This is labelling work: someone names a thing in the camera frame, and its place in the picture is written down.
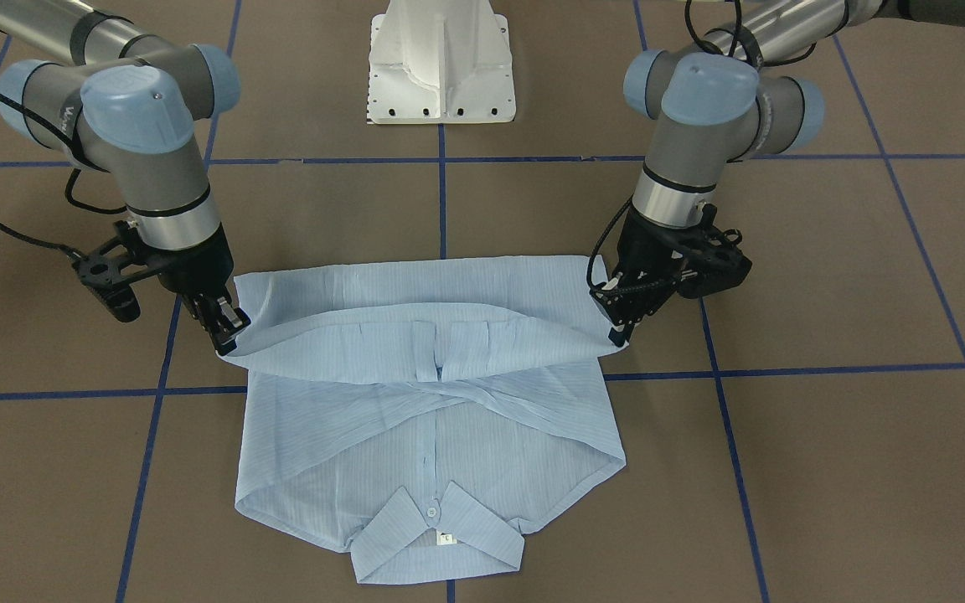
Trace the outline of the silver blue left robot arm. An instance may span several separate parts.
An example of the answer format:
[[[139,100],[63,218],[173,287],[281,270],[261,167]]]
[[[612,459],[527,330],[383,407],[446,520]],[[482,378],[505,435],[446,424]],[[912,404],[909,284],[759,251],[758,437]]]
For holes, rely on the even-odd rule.
[[[965,1],[770,1],[735,5],[734,22],[698,32],[679,51],[647,50],[624,77],[629,106],[655,122],[635,191],[612,223],[617,264],[592,298],[623,347],[673,296],[696,299],[742,285],[753,263],[738,229],[715,224],[713,196],[728,164],[782,154],[821,130],[826,103],[811,81],[766,69],[807,58],[818,42],[875,17],[965,28]]]

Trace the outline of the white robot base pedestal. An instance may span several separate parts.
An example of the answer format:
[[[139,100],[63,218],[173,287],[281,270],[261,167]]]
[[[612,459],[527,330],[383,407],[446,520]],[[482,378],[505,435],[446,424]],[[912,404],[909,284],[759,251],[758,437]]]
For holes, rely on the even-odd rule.
[[[517,113],[506,17],[489,1],[391,1],[370,23],[371,125],[490,125]]]

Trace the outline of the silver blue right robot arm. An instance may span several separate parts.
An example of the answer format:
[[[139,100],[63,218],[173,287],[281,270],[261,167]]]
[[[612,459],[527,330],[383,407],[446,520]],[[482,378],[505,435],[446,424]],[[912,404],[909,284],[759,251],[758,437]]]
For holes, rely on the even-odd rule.
[[[234,62],[219,47],[173,44],[81,1],[0,1],[0,32],[49,56],[0,75],[4,121],[76,171],[110,174],[123,198],[123,219],[99,248],[39,247],[68,256],[123,323],[139,317],[133,283],[157,277],[229,354],[251,321],[227,287],[233,257],[195,123],[238,103]]]

